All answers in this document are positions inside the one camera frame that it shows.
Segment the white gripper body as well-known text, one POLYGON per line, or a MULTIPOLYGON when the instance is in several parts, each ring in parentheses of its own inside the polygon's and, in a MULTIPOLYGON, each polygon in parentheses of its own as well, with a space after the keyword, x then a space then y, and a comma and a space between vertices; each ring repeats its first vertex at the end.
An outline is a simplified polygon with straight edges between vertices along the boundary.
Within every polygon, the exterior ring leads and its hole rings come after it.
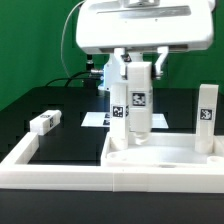
POLYGON ((213 10, 214 0, 86 0, 76 42, 88 54, 206 50, 213 42, 213 10))

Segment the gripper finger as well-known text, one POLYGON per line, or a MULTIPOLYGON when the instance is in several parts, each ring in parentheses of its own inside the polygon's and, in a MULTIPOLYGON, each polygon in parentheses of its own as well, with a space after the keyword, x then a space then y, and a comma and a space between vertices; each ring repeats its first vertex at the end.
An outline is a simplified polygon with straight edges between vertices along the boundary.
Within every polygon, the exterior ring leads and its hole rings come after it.
POLYGON ((154 80, 160 80, 163 75, 163 65, 166 61, 166 58, 169 54, 168 46, 161 46, 157 48, 158 58, 153 66, 152 77, 154 80))
POLYGON ((116 71, 121 76, 123 80, 127 79, 126 72, 126 60, 128 59, 128 54, 125 48, 115 48, 114 57, 116 63, 116 71))

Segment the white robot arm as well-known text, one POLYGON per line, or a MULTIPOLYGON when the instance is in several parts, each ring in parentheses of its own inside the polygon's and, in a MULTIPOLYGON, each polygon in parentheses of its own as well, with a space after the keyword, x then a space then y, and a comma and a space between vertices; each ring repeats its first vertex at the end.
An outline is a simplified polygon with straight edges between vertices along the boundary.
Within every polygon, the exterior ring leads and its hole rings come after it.
POLYGON ((170 52, 206 50, 213 42, 216 0, 86 0, 76 43, 87 54, 107 54, 101 90, 126 80, 124 57, 139 62, 157 53, 154 74, 170 52))

